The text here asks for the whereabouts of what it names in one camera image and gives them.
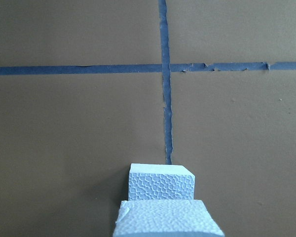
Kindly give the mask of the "light blue block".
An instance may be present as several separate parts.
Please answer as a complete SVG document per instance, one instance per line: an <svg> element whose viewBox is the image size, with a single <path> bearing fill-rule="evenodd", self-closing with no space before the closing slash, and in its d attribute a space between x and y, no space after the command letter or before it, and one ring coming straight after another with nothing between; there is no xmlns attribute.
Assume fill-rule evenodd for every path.
<svg viewBox="0 0 296 237"><path fill-rule="evenodd" d="M194 199L195 175L182 165L142 164L130 166L129 200Z"/></svg>
<svg viewBox="0 0 296 237"><path fill-rule="evenodd" d="M122 201L114 237L223 237L201 200Z"/></svg>

